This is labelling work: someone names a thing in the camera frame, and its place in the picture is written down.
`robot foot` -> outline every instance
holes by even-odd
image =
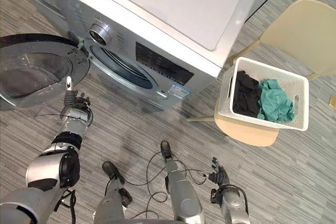
[[[120,183],[125,184],[124,177],[118,171],[118,168],[110,161],[105,161],[102,165],[103,171],[109,176],[110,179],[119,179]]]
[[[170,149],[168,141],[161,142],[161,153],[165,160],[172,158],[172,150]]]

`chair seat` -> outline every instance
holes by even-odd
[[[248,123],[218,114],[218,101],[214,113],[215,123],[228,136],[245,144],[266,147],[272,145],[280,129]]]

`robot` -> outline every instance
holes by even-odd
[[[75,191],[70,191],[79,180],[79,150],[82,137],[93,120],[89,98],[77,96],[72,81],[67,77],[64,109],[61,112],[62,125],[52,143],[29,165],[26,172],[26,188],[11,192],[1,199],[0,223],[46,223],[50,214],[70,197],[72,223],[75,221]],[[109,161],[102,165],[109,176],[105,197],[94,213],[94,224],[202,224],[205,215],[202,204],[192,184],[174,160],[169,143],[161,143],[161,154],[165,161],[167,176],[165,184],[170,194],[174,220],[125,219],[124,209],[132,203],[132,196],[123,187],[125,179]],[[248,224],[249,215],[245,192],[229,183],[229,178],[216,158],[212,160],[215,172],[208,179],[218,185],[211,191],[211,202],[221,208],[226,224]]]

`washing machine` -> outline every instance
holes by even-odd
[[[254,0],[29,0],[62,37],[1,38],[0,97],[32,106],[89,68],[168,109],[216,79]]]

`wood-grain floor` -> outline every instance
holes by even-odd
[[[265,28],[296,0],[269,0],[244,26],[233,51],[253,42]],[[336,7],[336,0],[319,0]],[[1,36],[17,33],[56,34],[53,27],[26,0],[1,0]],[[309,69],[269,47],[260,46],[247,57],[301,75]],[[76,87],[92,100],[92,127],[80,152],[81,178],[75,186],[77,223],[92,222],[92,213],[103,196],[107,176],[103,161],[114,162],[132,182],[144,182],[149,158],[162,140],[190,168],[211,172],[211,158],[218,157],[232,183],[244,188],[252,223],[335,223],[336,220],[336,111],[328,106],[336,94],[336,76],[310,82],[310,117],[306,132],[280,130],[275,144],[248,146],[224,135],[214,123],[188,123],[186,116],[212,114],[219,94],[220,77],[199,94],[192,94],[170,110],[157,112],[150,105],[117,86],[100,80],[91,71]],[[34,117],[36,113],[59,113],[61,98],[47,106],[0,113],[0,196],[25,186],[28,164],[50,143],[58,131],[56,116]],[[154,159],[150,177],[163,162]],[[152,184],[161,190],[164,176]],[[206,209],[207,223],[223,223],[219,208],[210,204],[214,187],[194,185]],[[134,202],[126,211],[131,217],[143,211],[148,200],[146,187],[126,185]],[[170,201],[151,202],[160,218],[172,218]],[[60,208],[49,223],[70,223],[70,212]]]

